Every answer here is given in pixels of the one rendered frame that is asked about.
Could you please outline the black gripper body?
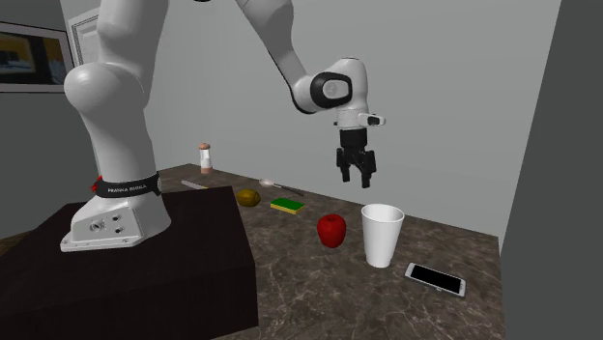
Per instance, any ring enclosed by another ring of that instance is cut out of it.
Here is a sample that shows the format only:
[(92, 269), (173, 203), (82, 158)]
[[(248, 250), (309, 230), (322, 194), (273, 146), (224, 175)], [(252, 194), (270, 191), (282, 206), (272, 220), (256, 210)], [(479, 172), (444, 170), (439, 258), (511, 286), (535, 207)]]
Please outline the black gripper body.
[(367, 129), (341, 129), (339, 131), (340, 148), (338, 152), (345, 157), (360, 159), (367, 145)]

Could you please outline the brown kiwi fruit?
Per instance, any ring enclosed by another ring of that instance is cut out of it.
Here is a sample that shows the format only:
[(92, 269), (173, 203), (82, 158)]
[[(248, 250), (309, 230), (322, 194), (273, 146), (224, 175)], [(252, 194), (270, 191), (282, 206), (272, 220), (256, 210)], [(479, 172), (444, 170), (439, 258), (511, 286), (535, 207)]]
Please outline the brown kiwi fruit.
[(243, 207), (255, 207), (261, 202), (260, 194), (254, 189), (241, 189), (236, 193), (237, 202)]

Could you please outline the green and yellow sponge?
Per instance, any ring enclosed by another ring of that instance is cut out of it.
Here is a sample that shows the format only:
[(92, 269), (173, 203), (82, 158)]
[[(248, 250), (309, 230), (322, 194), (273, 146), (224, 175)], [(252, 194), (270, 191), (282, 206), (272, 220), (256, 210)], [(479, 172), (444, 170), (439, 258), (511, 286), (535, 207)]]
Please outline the green and yellow sponge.
[(279, 197), (271, 201), (271, 207), (286, 213), (297, 214), (305, 207), (305, 204)]

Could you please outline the red apple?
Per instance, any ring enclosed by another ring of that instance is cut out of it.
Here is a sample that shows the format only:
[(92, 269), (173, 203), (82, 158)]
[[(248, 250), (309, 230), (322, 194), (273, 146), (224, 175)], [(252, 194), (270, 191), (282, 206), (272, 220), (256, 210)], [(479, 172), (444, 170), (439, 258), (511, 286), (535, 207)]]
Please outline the red apple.
[(347, 225), (338, 214), (322, 216), (317, 223), (317, 233), (321, 243), (329, 248), (336, 248), (344, 242)]

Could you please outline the grey-framed wall picture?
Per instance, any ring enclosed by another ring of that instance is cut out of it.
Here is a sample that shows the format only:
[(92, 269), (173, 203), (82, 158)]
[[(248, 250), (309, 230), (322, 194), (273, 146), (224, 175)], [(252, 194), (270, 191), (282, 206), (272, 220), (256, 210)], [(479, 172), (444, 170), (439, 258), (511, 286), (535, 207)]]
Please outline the grey-framed wall picture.
[(66, 31), (0, 21), (0, 93), (63, 93), (72, 69)]

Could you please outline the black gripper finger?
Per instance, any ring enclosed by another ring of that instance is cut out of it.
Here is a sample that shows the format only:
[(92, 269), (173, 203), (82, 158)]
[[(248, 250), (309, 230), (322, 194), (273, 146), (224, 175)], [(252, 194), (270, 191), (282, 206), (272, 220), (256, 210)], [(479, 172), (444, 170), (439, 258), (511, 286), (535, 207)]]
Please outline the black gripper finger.
[(360, 151), (357, 156), (357, 167), (361, 173), (361, 187), (370, 187), (372, 174), (376, 172), (375, 153), (373, 151)]
[(336, 166), (339, 168), (342, 181), (350, 181), (350, 167), (354, 164), (353, 150), (350, 148), (338, 148), (336, 150)]

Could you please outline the white cup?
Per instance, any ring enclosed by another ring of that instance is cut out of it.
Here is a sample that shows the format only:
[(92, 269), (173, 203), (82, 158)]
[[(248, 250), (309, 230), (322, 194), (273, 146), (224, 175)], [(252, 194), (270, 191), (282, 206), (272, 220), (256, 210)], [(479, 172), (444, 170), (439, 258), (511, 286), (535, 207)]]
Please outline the white cup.
[(369, 204), (360, 212), (366, 262), (384, 269), (393, 257), (405, 214), (385, 204)]

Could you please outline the white-framed wall picture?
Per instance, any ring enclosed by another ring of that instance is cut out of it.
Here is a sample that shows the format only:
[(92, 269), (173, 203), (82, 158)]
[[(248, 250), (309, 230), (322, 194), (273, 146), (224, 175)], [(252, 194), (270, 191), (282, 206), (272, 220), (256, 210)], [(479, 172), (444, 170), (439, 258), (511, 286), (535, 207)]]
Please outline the white-framed wall picture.
[(72, 58), (76, 66), (98, 61), (100, 43), (97, 22), (99, 12), (100, 9), (95, 8), (68, 20)]

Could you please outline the white-framed black smartphone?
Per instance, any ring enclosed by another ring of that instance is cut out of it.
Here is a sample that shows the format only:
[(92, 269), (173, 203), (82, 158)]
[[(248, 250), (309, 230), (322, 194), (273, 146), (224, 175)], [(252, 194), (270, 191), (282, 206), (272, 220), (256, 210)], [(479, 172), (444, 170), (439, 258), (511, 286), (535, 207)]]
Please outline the white-framed black smartphone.
[(410, 263), (406, 268), (405, 276), (440, 292), (446, 292), (459, 298), (466, 296), (466, 281), (442, 271)]

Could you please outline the white salt shaker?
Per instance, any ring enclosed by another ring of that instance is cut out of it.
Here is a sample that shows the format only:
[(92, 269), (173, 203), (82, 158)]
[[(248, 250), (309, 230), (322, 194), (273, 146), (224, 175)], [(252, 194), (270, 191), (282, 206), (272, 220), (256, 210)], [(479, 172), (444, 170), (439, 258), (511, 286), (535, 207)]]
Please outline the white salt shaker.
[(200, 172), (202, 174), (211, 174), (214, 170), (211, 159), (211, 145), (201, 143), (198, 149), (200, 155)]

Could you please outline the dark robot stand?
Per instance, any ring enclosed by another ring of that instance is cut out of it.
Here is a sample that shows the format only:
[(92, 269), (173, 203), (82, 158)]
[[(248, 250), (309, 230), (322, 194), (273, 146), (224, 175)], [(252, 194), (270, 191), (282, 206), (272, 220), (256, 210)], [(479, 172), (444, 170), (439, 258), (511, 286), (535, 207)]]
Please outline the dark robot stand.
[(255, 263), (229, 186), (167, 193), (133, 247), (64, 252), (67, 204), (0, 256), (0, 340), (212, 340), (258, 325)]

